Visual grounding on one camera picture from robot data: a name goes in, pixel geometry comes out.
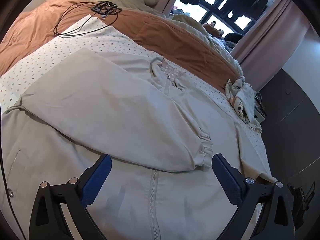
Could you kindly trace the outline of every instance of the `black cable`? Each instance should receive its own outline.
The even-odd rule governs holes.
[[[95,16],[98,12],[95,12],[93,15],[91,15],[80,27],[74,29],[74,30],[71,30],[69,32],[66,32],[66,33],[59,33],[58,32],[58,27],[59,27],[59,23],[62,21],[62,19],[69,13],[71,12],[73,9],[76,9],[82,5],[85,5],[85,4],[93,4],[93,5],[101,5],[103,3],[103,7],[104,8],[107,8],[108,6],[108,11],[105,13],[106,16],[114,16],[116,15],[116,19],[111,22],[110,24],[102,27],[102,28],[99,28],[97,30],[93,30],[93,31],[89,31],[89,32],[86,32],[86,33],[78,33],[76,34],[75,31],[81,29],[93,16]],[[99,31],[99,30],[102,30],[104,28],[107,28],[109,27],[110,25],[112,25],[117,19],[118,19],[118,13],[121,12],[122,9],[118,8],[118,6],[114,3],[111,3],[109,1],[100,1],[100,2],[78,2],[78,3],[74,3],[72,4],[71,6],[69,6],[64,12],[63,14],[61,15],[60,19],[58,20],[56,26],[54,27],[53,29],[53,33],[55,36],[65,36],[65,37],[76,37],[76,36],[82,36],[82,35],[85,35],[85,34],[88,34],[88,33],[93,33],[93,32],[96,32],[96,31]]]
[[[1,136],[1,117],[0,117],[0,136]],[[3,183],[4,183],[4,190],[5,190],[5,194],[7,196],[7,199],[8,199],[9,207],[11,209],[12,215],[14,216],[14,219],[17,222],[17,225],[18,225],[18,227],[20,229],[20,232],[21,232],[21,234],[23,236],[23,239],[27,240],[26,236],[24,235],[24,233],[22,231],[22,228],[21,228],[21,226],[19,224],[19,221],[18,221],[18,219],[16,217],[16,214],[13,211],[12,205],[11,205],[11,200],[10,200],[9,193],[8,193],[8,185],[7,185],[7,181],[5,179],[5,174],[4,174],[4,165],[3,165],[2,145],[1,144],[0,144],[0,166],[1,166],[2,179],[3,179]]]

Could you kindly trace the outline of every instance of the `crumpled cloth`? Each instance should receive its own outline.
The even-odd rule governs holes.
[[[225,85],[225,94],[239,118],[252,130],[262,133],[261,125],[254,118],[256,91],[248,83],[245,83],[244,76],[241,76],[233,84],[229,79]]]

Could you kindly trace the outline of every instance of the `bed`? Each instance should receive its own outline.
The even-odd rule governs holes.
[[[65,183],[108,153],[113,168],[88,207],[107,239],[216,239],[236,208],[210,168],[213,154],[247,177],[276,181],[260,134],[225,95],[241,70],[146,0],[133,8],[111,0],[123,6],[112,26],[54,37],[61,14],[81,1],[47,0],[22,13],[0,44],[4,166],[23,231],[42,181]],[[60,31],[115,20],[90,18],[91,7],[68,14]],[[2,188],[0,196],[18,234]]]

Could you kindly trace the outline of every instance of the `dark gray wall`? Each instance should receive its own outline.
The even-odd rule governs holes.
[[[304,216],[305,223],[296,231],[296,239],[302,240],[320,214],[320,159],[314,162],[320,157],[320,114],[282,69],[260,92],[267,113],[261,136],[273,176],[284,185],[290,182],[303,187],[305,193],[316,182],[316,194]]]

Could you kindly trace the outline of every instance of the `window frame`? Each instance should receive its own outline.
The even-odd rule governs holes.
[[[218,8],[215,6],[216,5],[216,1],[219,0],[215,0],[215,2],[213,4],[208,3],[205,0],[200,0],[199,2],[199,6],[202,7],[203,9],[207,10],[207,13],[204,14],[204,16],[201,18],[200,22],[201,24],[204,24],[208,21],[208,19],[213,15],[214,17],[216,17],[219,21],[221,21],[222,23],[224,23],[226,26],[228,26],[233,32],[235,33],[240,33],[242,35],[245,35],[250,29],[251,27],[256,23],[256,20],[251,20],[248,25],[242,30],[235,22],[233,22],[231,19],[227,18],[227,19],[222,19],[221,17],[219,17],[219,12],[220,10],[218,10]]]

